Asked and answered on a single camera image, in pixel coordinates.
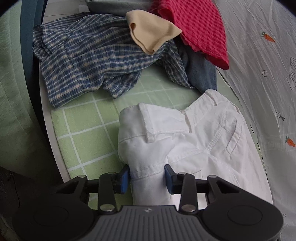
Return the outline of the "white trousers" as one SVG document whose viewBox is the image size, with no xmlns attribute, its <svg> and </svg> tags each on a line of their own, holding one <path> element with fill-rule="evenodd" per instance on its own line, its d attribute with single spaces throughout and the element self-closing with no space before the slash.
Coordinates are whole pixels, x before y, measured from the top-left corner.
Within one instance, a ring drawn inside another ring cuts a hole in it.
<svg viewBox="0 0 296 241">
<path fill-rule="evenodd" d="M 197 179 L 216 175 L 272 202 L 247 123 L 239 108 L 207 90 L 183 110 L 139 103 L 119 115 L 118 155 L 130 168 L 134 205 L 178 205 L 166 187 L 165 165 Z"/>
</svg>

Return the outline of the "green grid mat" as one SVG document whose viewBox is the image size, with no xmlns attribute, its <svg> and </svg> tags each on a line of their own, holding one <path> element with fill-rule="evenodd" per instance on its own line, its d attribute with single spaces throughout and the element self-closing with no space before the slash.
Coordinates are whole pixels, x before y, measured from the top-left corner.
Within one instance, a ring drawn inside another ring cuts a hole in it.
<svg viewBox="0 0 296 241">
<path fill-rule="evenodd" d="M 98 178 L 125 164 L 118 155 L 120 112 L 139 103 L 186 109 L 202 94 L 168 80 L 156 66 L 145 69 L 135 87 L 118 99 L 104 90 L 87 93 L 52 112 L 57 142 L 69 175 Z"/>
</svg>

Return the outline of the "blue plaid shirt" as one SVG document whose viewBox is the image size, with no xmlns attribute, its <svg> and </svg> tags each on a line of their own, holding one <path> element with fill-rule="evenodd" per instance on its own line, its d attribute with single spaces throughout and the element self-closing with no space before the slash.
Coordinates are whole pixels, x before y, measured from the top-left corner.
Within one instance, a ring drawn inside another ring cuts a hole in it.
<svg viewBox="0 0 296 241">
<path fill-rule="evenodd" d="M 152 64 L 163 68 L 172 82 L 190 87 L 174 41 L 148 55 L 132 39 L 123 16 L 82 13 L 37 25 L 33 53 L 53 108 L 100 88 L 118 98 Z"/>
</svg>

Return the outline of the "red knit garment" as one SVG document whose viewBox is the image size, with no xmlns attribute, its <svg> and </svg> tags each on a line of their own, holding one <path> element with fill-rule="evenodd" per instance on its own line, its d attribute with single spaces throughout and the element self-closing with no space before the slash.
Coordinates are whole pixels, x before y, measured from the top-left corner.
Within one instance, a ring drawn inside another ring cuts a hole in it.
<svg viewBox="0 0 296 241">
<path fill-rule="evenodd" d="M 182 41 L 194 52 L 201 51 L 213 65 L 229 69 L 225 28 L 213 1 L 153 1 L 151 12 L 180 28 Z"/>
</svg>

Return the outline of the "beige cloth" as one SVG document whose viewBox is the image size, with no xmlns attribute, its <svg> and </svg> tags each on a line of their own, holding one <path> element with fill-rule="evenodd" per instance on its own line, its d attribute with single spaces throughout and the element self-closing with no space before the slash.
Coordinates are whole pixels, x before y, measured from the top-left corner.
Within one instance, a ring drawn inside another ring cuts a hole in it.
<svg viewBox="0 0 296 241">
<path fill-rule="evenodd" d="M 141 9 L 127 12 L 126 20 L 132 39 L 148 55 L 182 33 L 172 22 Z"/>
</svg>

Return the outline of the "carrot print white sheet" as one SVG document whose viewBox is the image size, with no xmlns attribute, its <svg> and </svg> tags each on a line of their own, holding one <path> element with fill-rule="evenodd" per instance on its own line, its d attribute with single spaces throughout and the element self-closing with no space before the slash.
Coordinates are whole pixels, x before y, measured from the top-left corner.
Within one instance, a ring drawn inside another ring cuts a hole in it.
<svg viewBox="0 0 296 241">
<path fill-rule="evenodd" d="M 295 240 L 295 15 L 279 1 L 216 1 L 233 89 L 257 136 L 281 240 Z"/>
</svg>

